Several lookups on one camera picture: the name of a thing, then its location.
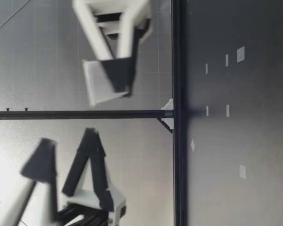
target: black metal rod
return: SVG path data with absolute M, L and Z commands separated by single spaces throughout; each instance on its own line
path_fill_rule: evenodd
M 61 119 L 156 119 L 170 118 L 173 111 L 9 111 L 0 112 L 0 120 L 61 120 Z
M 174 94 L 174 203 L 175 226 L 187 226 L 187 73 L 185 42 L 186 1 L 172 0 Z

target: white plastic piece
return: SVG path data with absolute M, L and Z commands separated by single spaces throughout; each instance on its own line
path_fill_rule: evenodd
M 226 105 L 226 116 L 230 117 L 230 105 Z
M 240 177 L 246 180 L 246 166 L 239 166 Z
M 237 49 L 237 63 L 245 59 L 245 46 Z
M 150 17 L 149 0 L 133 0 L 120 17 L 120 34 L 117 57 L 130 57 L 133 47 L 134 26 L 139 25 L 144 18 Z
M 33 187 L 33 181 L 21 177 L 17 185 L 13 188 L 12 194 L 8 195 L 6 202 L 0 207 L 0 226 L 14 226 L 18 221 L 26 200 L 29 199 L 30 190 Z
M 161 109 L 162 110 L 173 110 L 174 109 L 173 99 L 169 99 L 168 103 Z M 174 129 L 174 119 L 173 118 L 162 119 L 162 121 L 165 122 L 170 129 Z
M 225 66 L 228 67 L 228 54 L 225 55 Z
M 87 170 L 89 170 L 88 165 L 90 165 L 90 160 L 87 161 L 83 174 L 80 178 L 79 184 L 75 190 L 75 194 L 72 197 L 68 197 L 63 194 L 63 205 L 68 205 L 69 203 L 75 203 L 79 205 L 83 205 L 86 207 L 95 208 L 101 210 L 100 201 L 94 191 L 86 191 L 83 190 L 83 183 L 85 181 L 85 177 L 87 174 Z M 106 175 L 107 175 L 107 183 L 108 189 L 111 193 L 111 197 L 113 199 L 114 204 L 114 212 L 109 212 L 109 219 L 111 223 L 108 226 L 117 226 L 119 225 L 121 209 L 126 206 L 126 198 L 123 194 L 113 185 L 110 174 L 105 164 Z
M 128 92 L 116 93 L 107 78 L 104 68 L 99 61 L 83 61 L 83 69 L 89 104 L 96 104 L 122 97 Z

